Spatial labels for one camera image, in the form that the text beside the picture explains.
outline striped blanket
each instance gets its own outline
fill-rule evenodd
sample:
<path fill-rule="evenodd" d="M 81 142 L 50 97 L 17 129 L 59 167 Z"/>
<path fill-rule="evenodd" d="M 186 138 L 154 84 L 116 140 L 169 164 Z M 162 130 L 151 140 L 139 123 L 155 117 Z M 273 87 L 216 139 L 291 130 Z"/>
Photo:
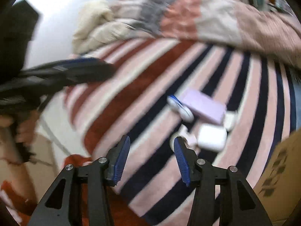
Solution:
<path fill-rule="evenodd" d="M 150 225 L 186 225 L 194 196 L 181 180 L 169 141 L 181 124 L 197 134 L 201 121 L 184 123 L 167 106 L 168 95 L 198 89 L 238 111 L 223 152 L 195 151 L 214 166 L 236 165 L 252 187 L 275 145 L 300 123 L 296 103 L 301 87 L 293 70 L 260 55 L 193 40 L 137 38 L 106 45 L 90 56 L 118 71 L 104 83 L 67 89 L 70 122 L 93 159 L 129 135 L 130 153 L 114 190 Z M 217 187 L 216 225 L 219 200 Z"/>

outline purple case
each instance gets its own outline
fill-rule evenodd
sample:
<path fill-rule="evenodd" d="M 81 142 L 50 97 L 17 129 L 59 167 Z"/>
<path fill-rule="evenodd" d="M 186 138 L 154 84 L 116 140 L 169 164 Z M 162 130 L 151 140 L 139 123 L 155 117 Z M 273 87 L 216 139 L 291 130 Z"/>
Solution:
<path fill-rule="evenodd" d="M 208 95 L 189 89 L 180 97 L 182 105 L 187 106 L 195 115 L 204 121 L 221 125 L 227 110 L 226 105 L 219 103 Z"/>

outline brown cardboard box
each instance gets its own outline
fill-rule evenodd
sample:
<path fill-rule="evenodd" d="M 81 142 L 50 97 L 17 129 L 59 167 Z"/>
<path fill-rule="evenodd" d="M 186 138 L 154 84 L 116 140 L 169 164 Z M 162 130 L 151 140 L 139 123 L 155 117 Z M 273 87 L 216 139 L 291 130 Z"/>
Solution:
<path fill-rule="evenodd" d="M 46 137 L 38 134 L 32 144 L 32 151 L 36 153 L 36 158 L 49 165 L 42 163 L 32 164 L 29 162 L 26 164 L 29 174 L 33 179 L 38 200 L 43 197 L 44 193 L 58 175 L 51 143 L 52 142 Z M 5 179 L 9 179 L 9 172 L 5 161 L 0 160 L 0 185 Z"/>
<path fill-rule="evenodd" d="M 254 191 L 273 225 L 282 225 L 301 199 L 301 129 L 276 146 Z"/>

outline white round object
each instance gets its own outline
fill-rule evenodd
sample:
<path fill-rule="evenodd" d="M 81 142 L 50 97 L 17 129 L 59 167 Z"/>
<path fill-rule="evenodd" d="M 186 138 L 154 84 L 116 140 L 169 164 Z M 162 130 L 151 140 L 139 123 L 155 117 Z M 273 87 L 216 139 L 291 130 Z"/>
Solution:
<path fill-rule="evenodd" d="M 167 96 L 167 103 L 173 111 L 180 114 L 183 121 L 191 123 L 194 120 L 191 110 L 188 107 L 183 106 L 175 96 Z"/>
<path fill-rule="evenodd" d="M 194 120 L 194 116 L 193 116 L 193 113 L 191 112 L 191 110 L 184 106 L 182 108 L 179 109 L 179 113 L 180 113 L 180 116 L 182 118 L 183 121 L 186 121 L 186 122 L 193 122 Z"/>
<path fill-rule="evenodd" d="M 221 152 L 226 145 L 227 130 L 212 124 L 202 124 L 198 133 L 198 146 L 201 149 Z"/>

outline navy stripe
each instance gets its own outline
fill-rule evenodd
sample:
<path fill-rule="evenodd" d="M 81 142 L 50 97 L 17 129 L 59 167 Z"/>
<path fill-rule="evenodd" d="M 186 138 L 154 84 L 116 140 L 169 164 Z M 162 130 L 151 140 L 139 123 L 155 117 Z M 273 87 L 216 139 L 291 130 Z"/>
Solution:
<path fill-rule="evenodd" d="M 286 65 L 284 65 L 284 67 L 285 67 L 285 73 L 288 81 L 288 86 L 290 89 L 290 133 L 291 133 L 295 131 L 297 128 L 296 97 L 295 97 L 295 90 L 294 90 L 290 69 Z"/>
<path fill-rule="evenodd" d="M 227 104 L 228 111 L 236 111 L 239 107 L 239 103 L 241 99 L 243 98 L 243 92 L 244 89 L 246 88 L 246 79 L 249 72 L 250 56 L 251 56 L 250 52 L 244 53 L 240 74 L 237 78 L 237 83 L 239 84 L 235 85 L 232 95 L 228 101 Z"/>
<path fill-rule="evenodd" d="M 242 62 L 242 68 L 240 70 L 239 76 L 237 78 L 237 81 L 236 81 L 236 84 L 234 87 L 234 89 L 236 89 L 235 94 L 237 94 L 239 96 L 243 96 L 244 88 L 237 87 L 237 86 L 238 85 L 245 86 L 245 82 L 246 82 L 248 71 L 249 71 L 249 59 L 250 59 L 250 54 L 245 53 L 244 60 Z M 222 76 L 222 74 L 219 76 L 219 79 L 215 79 L 215 81 L 216 81 L 215 84 L 208 82 L 208 84 L 206 86 L 210 85 L 213 88 L 216 88 L 221 76 Z M 210 91 L 207 90 L 206 94 L 212 95 L 210 93 L 212 93 L 213 91 L 214 91 L 213 89 L 211 89 Z M 233 99 L 231 102 L 232 106 L 235 108 L 235 110 L 238 109 L 239 104 L 240 104 L 240 99 L 233 98 L 232 96 L 230 97 L 230 99 L 231 98 Z M 202 149 L 201 152 L 199 153 L 198 157 L 202 157 L 212 163 L 214 161 L 214 159 L 216 158 L 216 155 L 217 154 L 214 152 Z M 162 222 L 185 201 L 185 199 L 192 193 L 192 191 L 193 191 L 193 189 L 186 187 L 186 185 L 180 179 L 175 184 L 175 186 L 143 216 L 143 218 L 151 225 L 156 225 L 156 224 Z"/>
<path fill-rule="evenodd" d="M 275 62 L 275 72 L 277 79 L 277 113 L 276 113 L 276 124 L 275 124 L 275 132 L 273 137 L 273 142 L 271 145 L 270 152 L 268 154 L 268 159 L 266 161 L 264 170 L 274 152 L 276 144 L 279 143 L 282 139 L 282 131 L 283 131 L 283 123 L 284 123 L 284 92 L 283 92 L 283 81 L 280 70 L 279 63 Z"/>
<path fill-rule="evenodd" d="M 259 97 L 257 108 L 253 120 L 251 130 L 248 135 L 243 152 L 236 164 L 236 167 L 241 171 L 241 173 L 247 177 L 251 170 L 253 161 L 255 159 L 257 150 L 260 145 L 263 128 L 265 124 L 265 117 L 268 107 L 268 66 L 267 59 L 265 57 L 261 58 L 261 81 L 259 88 Z M 220 215 L 220 194 L 215 199 L 215 212 L 214 221 L 219 218 Z"/>
<path fill-rule="evenodd" d="M 219 66 L 217 67 L 215 73 L 211 76 L 210 80 L 208 81 L 207 85 L 211 86 L 207 88 L 207 94 L 211 95 L 214 92 L 218 84 L 217 77 L 221 77 L 223 71 L 226 68 L 227 62 L 231 56 L 233 48 L 228 48 L 222 61 L 220 62 Z M 169 136 L 164 140 L 163 144 L 156 150 L 156 152 L 150 157 L 150 159 L 144 163 L 138 171 L 136 171 L 133 176 L 126 182 L 123 188 L 120 191 L 120 195 L 123 199 L 129 203 L 150 181 L 151 179 L 160 172 L 160 170 L 165 166 L 166 162 L 170 159 L 173 155 L 172 150 L 170 149 L 169 143 L 171 136 L 178 131 L 181 124 L 184 124 L 188 131 L 192 129 L 194 124 L 196 123 L 197 118 L 192 123 L 185 123 L 183 121 L 179 122 L 178 125 L 173 129 L 173 131 L 169 134 Z"/>
<path fill-rule="evenodd" d="M 208 81 L 208 83 L 206 84 L 206 86 L 204 87 L 204 89 L 202 90 L 202 92 L 204 94 L 207 94 L 208 96 L 212 96 L 214 89 L 216 89 L 217 84 L 219 83 L 220 78 L 222 77 L 226 66 L 229 62 L 230 56 L 233 52 L 234 48 L 232 47 L 227 47 L 226 53 L 223 56 L 223 59 L 220 63 L 220 65 L 217 67 L 217 69 L 215 70 L 215 72 L 212 74 L 212 76 L 210 77 L 210 80 Z"/>

